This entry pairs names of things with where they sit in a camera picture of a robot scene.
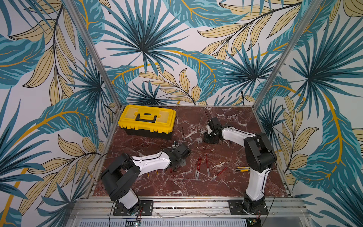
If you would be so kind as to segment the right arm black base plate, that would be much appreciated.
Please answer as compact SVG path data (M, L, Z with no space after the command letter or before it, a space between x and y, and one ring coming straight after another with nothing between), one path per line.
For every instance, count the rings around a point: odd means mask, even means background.
M268 208L263 200L229 200L228 208L231 215L267 215Z

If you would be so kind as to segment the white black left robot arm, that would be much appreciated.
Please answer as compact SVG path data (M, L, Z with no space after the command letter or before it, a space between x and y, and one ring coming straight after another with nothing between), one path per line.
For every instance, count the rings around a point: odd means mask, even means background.
M140 199L132 189L137 178L156 170L176 169L191 153L184 143L148 156L135 157L123 153L103 171L100 178L110 200L133 215L141 209Z

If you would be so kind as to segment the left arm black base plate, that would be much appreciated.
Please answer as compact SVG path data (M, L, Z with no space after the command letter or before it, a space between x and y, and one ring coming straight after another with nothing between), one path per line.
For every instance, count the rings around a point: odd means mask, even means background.
M114 216L152 216L154 208L153 200L141 200L138 201L133 207L127 209L122 203L116 201L114 206L113 215Z

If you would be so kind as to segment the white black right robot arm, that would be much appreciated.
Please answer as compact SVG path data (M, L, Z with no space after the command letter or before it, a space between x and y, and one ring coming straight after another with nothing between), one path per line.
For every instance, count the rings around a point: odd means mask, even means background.
M263 209L268 174L277 160L267 135L245 132L228 125L223 126L217 118L211 118L207 121L207 132L203 134L203 141L208 144L231 141L244 147L250 177L242 211L255 214Z

